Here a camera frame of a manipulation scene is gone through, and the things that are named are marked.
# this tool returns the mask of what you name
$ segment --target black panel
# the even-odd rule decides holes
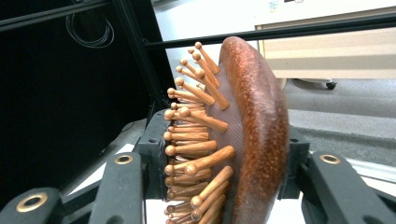
[[[85,14],[79,30],[96,36],[105,13],[116,38],[86,49],[64,18],[0,33],[0,208],[22,192],[61,188],[132,120],[149,95],[112,7]]]
[[[163,41],[151,2],[149,0],[130,1],[134,8],[134,12],[136,13],[136,17],[139,19],[138,23],[142,36],[150,43]],[[168,88],[174,88],[175,83],[172,76],[172,70],[165,50],[156,49],[148,51],[148,56],[154,65],[154,69],[163,88],[163,92],[166,93]]]
[[[71,5],[71,0],[1,0],[0,21]]]

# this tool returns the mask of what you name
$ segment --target coiled wire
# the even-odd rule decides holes
[[[106,29],[102,37],[100,37],[97,40],[87,41],[79,37],[76,32],[74,25],[75,16],[76,14],[66,16],[65,19],[66,29],[67,29],[67,33],[69,33],[69,35],[81,46],[89,49],[103,49],[105,47],[108,47],[111,43],[113,43],[115,36],[114,29],[111,23],[108,21],[108,19],[104,17],[106,22]]]

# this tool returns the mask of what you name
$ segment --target white wall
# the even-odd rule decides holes
[[[278,8],[271,10],[270,1],[276,0],[179,0],[154,9],[166,41],[252,31],[257,24],[396,6],[396,0],[304,0],[302,3],[277,0]],[[250,44],[257,48],[256,41]],[[205,47],[215,62],[219,59],[219,48],[219,45]],[[178,66],[180,58],[191,58],[187,48],[168,49],[166,52],[172,68]]]

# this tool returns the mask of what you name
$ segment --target wooden bristle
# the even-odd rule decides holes
[[[186,128],[177,128],[174,126],[170,126],[168,131],[171,133],[207,133],[207,127],[186,127]]]
[[[176,197],[192,197],[199,194],[207,185],[207,182],[204,182],[180,191],[170,191],[168,192],[167,197],[168,199],[175,199]]]
[[[189,109],[192,109],[192,108],[204,107],[204,104],[177,104],[177,103],[172,103],[171,107],[172,107],[172,109],[178,109],[178,108],[181,108],[181,107],[187,107]]]
[[[206,51],[204,50],[204,48],[202,47],[201,42],[196,42],[195,43],[195,47],[201,52],[201,54],[204,56],[207,65],[210,68],[210,71],[213,74],[217,74],[220,72],[219,67],[215,64],[215,62],[213,62],[212,58],[210,58],[210,56],[206,53]]]
[[[225,133],[228,130],[228,124],[226,122],[206,115],[197,114],[194,111],[190,111],[187,107],[180,108],[179,115],[184,119],[190,118],[194,122],[215,129],[221,133]]]
[[[163,117],[168,121],[183,120],[183,121],[194,122],[194,119],[182,118],[175,110],[166,110],[165,113],[163,114]]]
[[[193,151],[216,150],[217,148],[218,148],[218,145],[217,145],[216,141],[211,140],[211,141],[207,141],[207,142],[189,144],[186,146],[179,146],[179,147],[167,146],[165,148],[165,153],[169,156],[174,156],[177,153],[189,154]]]
[[[195,86],[196,86],[197,88],[201,89],[202,91],[205,90],[205,85],[204,85],[204,84],[197,83]]]
[[[230,106],[230,102],[221,94],[221,92],[217,89],[215,85],[213,85],[209,79],[206,77],[206,73],[202,70],[200,70],[197,73],[197,77],[202,80],[202,82],[205,84],[205,87],[209,91],[209,93],[213,96],[213,98],[216,101],[216,104],[219,105],[221,110],[225,110]]]
[[[190,77],[190,78],[194,79],[194,80],[197,81],[197,82],[201,82],[201,79],[199,79],[194,73],[192,73],[191,71],[188,71],[188,70],[186,70],[186,69],[183,69],[182,66],[176,67],[176,71],[177,71],[178,73],[180,73],[181,75]]]
[[[197,69],[192,66],[187,59],[180,59],[180,64],[186,66],[195,76],[197,75]]]
[[[216,87],[219,87],[220,84],[219,84],[218,80],[215,78],[215,75],[213,75],[212,71],[210,71],[210,68],[209,68],[209,66],[207,65],[207,63],[201,59],[201,54],[199,54],[199,53],[193,53],[193,54],[192,54],[192,58],[198,62],[198,64],[200,65],[200,67],[201,67],[202,69],[204,69],[205,74],[206,74],[208,80],[209,80],[213,85],[215,85]],[[198,72],[197,72],[197,70],[195,70],[195,73],[194,73],[194,74],[195,74],[196,77],[198,77]]]
[[[166,211],[170,213],[188,212],[192,211],[190,203],[178,203],[175,205],[169,205],[166,207]]]
[[[197,175],[195,176],[190,176],[190,175],[181,175],[181,176],[168,176],[165,179],[165,185],[168,187],[174,186],[174,185],[182,185],[184,183],[196,183],[197,181],[201,180],[207,180],[212,176],[212,172],[210,169],[206,169],[203,171],[198,172]]]
[[[172,146],[181,147],[190,144],[203,143],[204,141],[171,141]]]
[[[215,191],[213,191],[209,197],[205,201],[203,201],[202,205],[199,206],[198,208],[195,208],[191,212],[192,219],[194,220],[200,220],[202,218],[202,215],[206,212],[206,210],[209,208],[209,206],[222,194],[227,192],[228,188],[230,187],[230,182],[226,181],[223,184],[221,184]]]
[[[210,184],[197,196],[191,200],[191,206],[193,208],[199,208],[204,200],[213,193],[217,188],[223,185],[233,175],[233,168],[225,166],[216,177],[210,181]]]
[[[186,175],[196,175],[198,171],[210,168],[222,161],[231,159],[235,156],[235,149],[232,146],[227,146],[221,150],[216,151],[210,156],[202,157],[201,159],[188,161],[177,165],[165,166],[165,173],[167,175],[173,175],[175,170],[184,169]]]
[[[173,88],[169,88],[167,93],[169,98],[182,98],[192,102],[203,103],[199,97],[187,91],[177,91]]]
[[[210,205],[209,209],[207,209],[206,213],[204,214],[199,223],[206,224],[208,220],[216,216],[221,210],[221,207],[225,204],[225,200],[226,197],[224,194],[217,198],[215,202]]]
[[[175,218],[175,219],[168,219],[166,221],[166,223],[167,224],[184,224],[184,223],[186,223],[188,221],[191,221],[191,220],[192,220],[191,215],[187,214],[184,217],[179,217],[179,218]]]
[[[163,134],[166,141],[207,141],[209,139],[208,133],[170,133]]]
[[[197,98],[199,98],[202,102],[204,102],[207,105],[213,105],[215,103],[215,99],[212,96],[186,83],[182,77],[177,77],[175,79],[175,84],[191,92],[193,95],[195,95]]]

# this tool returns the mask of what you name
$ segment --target metal grommet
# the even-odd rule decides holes
[[[46,193],[29,195],[18,203],[17,211],[20,213],[33,211],[43,205],[47,201],[47,199],[48,196]]]
[[[320,155],[320,159],[329,164],[338,164],[341,162],[340,159],[334,157],[333,155]]]
[[[116,162],[116,164],[123,165],[123,164],[126,164],[126,163],[131,162],[132,159],[133,159],[133,157],[130,156],[130,155],[122,155],[122,156],[120,156],[120,157],[117,157],[117,158],[115,159],[115,162]]]

